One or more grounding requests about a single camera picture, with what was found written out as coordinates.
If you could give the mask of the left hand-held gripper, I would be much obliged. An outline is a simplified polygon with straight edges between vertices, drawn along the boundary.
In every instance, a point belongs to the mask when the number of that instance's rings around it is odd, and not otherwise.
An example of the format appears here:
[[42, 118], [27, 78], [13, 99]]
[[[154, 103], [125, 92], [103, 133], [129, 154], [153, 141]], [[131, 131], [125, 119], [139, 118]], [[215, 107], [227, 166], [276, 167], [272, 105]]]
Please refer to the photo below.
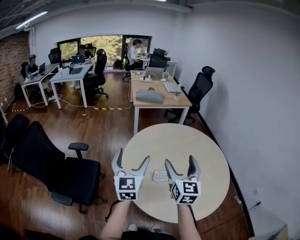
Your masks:
[[143, 186], [143, 176], [146, 173], [150, 162], [150, 156], [147, 156], [137, 169], [131, 169], [124, 173], [122, 168], [123, 149], [120, 148], [112, 159], [112, 170], [117, 176], [114, 176], [114, 185], [119, 201], [137, 201]]

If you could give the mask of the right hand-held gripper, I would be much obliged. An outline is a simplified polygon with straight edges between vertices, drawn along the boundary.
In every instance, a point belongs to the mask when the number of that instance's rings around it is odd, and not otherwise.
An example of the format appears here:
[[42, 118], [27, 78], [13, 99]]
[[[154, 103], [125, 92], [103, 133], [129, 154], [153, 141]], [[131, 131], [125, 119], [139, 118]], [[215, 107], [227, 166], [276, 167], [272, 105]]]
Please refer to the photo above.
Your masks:
[[176, 204], [192, 205], [197, 202], [201, 195], [201, 169], [197, 160], [192, 155], [189, 156], [187, 178], [177, 173], [168, 159], [165, 160], [165, 169], [169, 178], [171, 198]]

